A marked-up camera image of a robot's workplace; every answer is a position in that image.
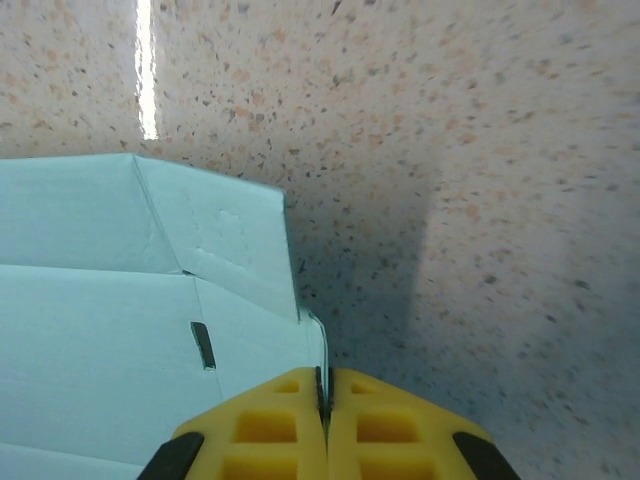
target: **cardboard slot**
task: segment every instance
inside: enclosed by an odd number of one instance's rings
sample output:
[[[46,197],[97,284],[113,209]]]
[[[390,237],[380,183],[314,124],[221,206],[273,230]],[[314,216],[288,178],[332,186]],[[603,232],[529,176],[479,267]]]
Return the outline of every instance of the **cardboard slot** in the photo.
[[[205,370],[216,368],[216,359],[213,356],[213,347],[211,346],[207,326],[201,322],[191,322],[191,331],[198,344],[198,350],[200,350],[200,356],[202,357],[202,365]]]

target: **cardboard box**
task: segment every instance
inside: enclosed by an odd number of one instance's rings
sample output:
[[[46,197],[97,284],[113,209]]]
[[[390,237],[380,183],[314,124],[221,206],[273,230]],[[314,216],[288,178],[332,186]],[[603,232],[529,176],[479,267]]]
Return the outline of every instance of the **cardboard box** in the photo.
[[[135,478],[185,420],[326,367],[284,200],[133,154],[0,161],[0,476]]]

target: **granite surface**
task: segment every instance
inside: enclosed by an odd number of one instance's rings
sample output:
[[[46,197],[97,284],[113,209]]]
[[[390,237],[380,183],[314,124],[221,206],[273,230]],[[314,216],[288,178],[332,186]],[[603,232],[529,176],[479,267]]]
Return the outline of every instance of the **granite surface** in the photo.
[[[637,478],[639,129],[638,0],[0,0],[1,157],[286,189],[334,364],[523,478]]]

